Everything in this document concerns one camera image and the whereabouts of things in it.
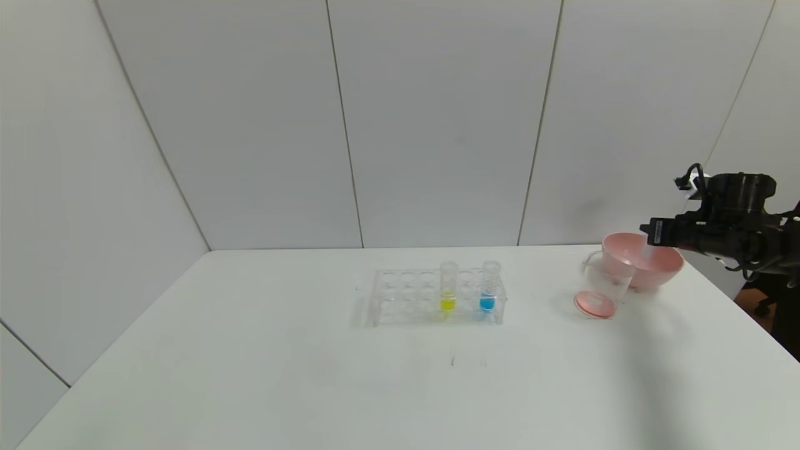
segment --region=wall seam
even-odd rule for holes
[[[72,388],[72,385],[67,383],[64,377],[59,375],[58,372],[55,371],[55,369],[53,369],[41,356],[39,356],[39,354],[36,351],[34,351],[34,349],[31,348],[31,346],[28,345],[28,343],[25,342],[25,340],[23,340],[22,337],[19,334],[17,334],[17,332],[14,331],[12,327],[9,326],[8,323],[6,323],[6,321],[3,318],[0,318],[0,325],[2,325],[2,327],[5,328],[14,337],[14,339],[16,339],[20,344],[22,344],[22,346],[28,352],[30,352],[30,354],[33,355],[34,358],[36,358],[36,360],[38,360],[38,362],[42,364],[42,366],[44,366],[47,370],[50,371],[50,373],[52,373],[56,378],[58,378],[58,381],[64,383],[64,385],[67,386],[68,388]]]
[[[347,119],[345,118],[345,100],[342,97],[342,80],[339,78],[339,63],[336,58],[336,43],[334,42],[334,26],[330,21],[330,6],[325,0],[325,11],[328,14],[328,31],[330,32],[330,49],[334,53],[334,70],[336,70],[336,87],[339,92],[339,105],[342,108],[342,125],[345,130],[345,144],[347,145],[347,160],[350,162],[350,180],[353,182],[353,200],[355,201],[355,218],[358,221],[358,237],[361,239],[361,248],[364,248],[364,232],[361,227],[361,212],[358,210],[358,193],[355,189],[355,172],[353,171],[353,156],[350,153],[350,135],[347,134]]]
[[[206,251],[210,251],[211,245],[208,244],[208,239],[206,239],[206,234],[202,232],[202,228],[200,227],[200,222],[198,222],[197,217],[194,215],[194,211],[192,211],[192,208],[189,206],[189,202],[186,201],[186,196],[183,194],[183,189],[181,189],[181,185],[178,184],[178,179],[175,178],[175,173],[172,171],[172,167],[170,167],[170,164],[166,160],[166,156],[164,155],[164,150],[162,150],[161,148],[161,143],[158,141],[158,138],[155,135],[155,131],[153,131],[153,126],[150,125],[150,120],[147,118],[147,114],[145,114],[145,110],[142,107],[142,102],[139,100],[139,96],[136,94],[136,90],[134,89],[134,84],[133,82],[130,81],[128,70],[125,68],[125,64],[122,62],[122,56],[120,55],[119,49],[117,48],[117,43],[114,41],[114,36],[111,35],[111,29],[108,27],[106,16],[103,15],[102,9],[100,8],[100,1],[92,0],[92,3],[94,3],[94,8],[98,12],[98,16],[100,17],[100,22],[102,23],[103,29],[106,30],[106,36],[108,37],[108,40],[111,43],[111,48],[114,50],[114,54],[117,57],[119,68],[122,69],[122,76],[125,77],[125,81],[128,83],[128,88],[130,89],[130,93],[131,95],[134,96],[134,101],[136,102],[136,107],[139,109],[139,114],[142,115],[142,118],[145,121],[147,130],[150,132],[150,137],[153,139],[156,149],[158,149],[158,154],[161,155],[161,160],[162,162],[164,162],[164,167],[166,167],[166,171],[169,172],[170,177],[172,178],[172,183],[174,183],[175,188],[178,189],[178,193],[181,195],[183,204],[186,205],[186,209],[188,210],[189,215],[192,218],[192,221],[194,221],[194,225],[198,229],[200,237],[206,244]]]
[[[550,67],[547,71],[547,82],[545,83],[545,94],[542,97],[542,112],[539,114],[539,127],[536,133],[536,143],[534,144],[534,157],[530,160],[530,175],[528,175],[528,187],[525,190],[525,202],[522,204],[522,217],[519,221],[519,233],[517,234],[517,246],[522,240],[522,226],[525,224],[525,212],[528,209],[528,197],[530,196],[530,184],[534,180],[534,166],[536,165],[536,154],[539,151],[539,139],[542,138],[542,124],[545,120],[545,108],[547,106],[547,96],[550,93],[550,80],[553,78],[553,63],[555,62],[555,50],[558,45],[558,34],[561,31],[561,17],[564,12],[564,0],[558,8],[558,20],[555,24],[555,36],[553,38],[553,51],[550,53]]]

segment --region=white table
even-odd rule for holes
[[[594,246],[216,251],[20,450],[796,449],[800,365],[692,267],[610,320]],[[503,264],[503,325],[365,327],[373,270]]]

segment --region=test tube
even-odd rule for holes
[[[481,282],[480,307],[483,311],[492,311],[494,301],[500,291],[500,263],[486,261],[483,263],[483,280]]]
[[[442,311],[453,311],[455,309],[455,292],[458,282],[458,264],[453,261],[445,261],[439,267],[442,273]]]

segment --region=test tube with yellow liquid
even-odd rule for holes
[[[458,264],[453,261],[445,261],[439,267],[442,275],[442,288],[441,308],[442,311],[453,311],[455,309],[455,293],[458,286]]]

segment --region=black robotic arm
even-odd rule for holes
[[[742,271],[748,281],[770,273],[788,275],[789,287],[800,283],[800,202],[792,211],[767,214],[764,202],[777,184],[772,177],[740,172],[707,178],[695,163],[675,184],[694,189],[690,199],[699,199],[700,208],[641,225],[649,245],[735,259],[738,266],[728,270]]]

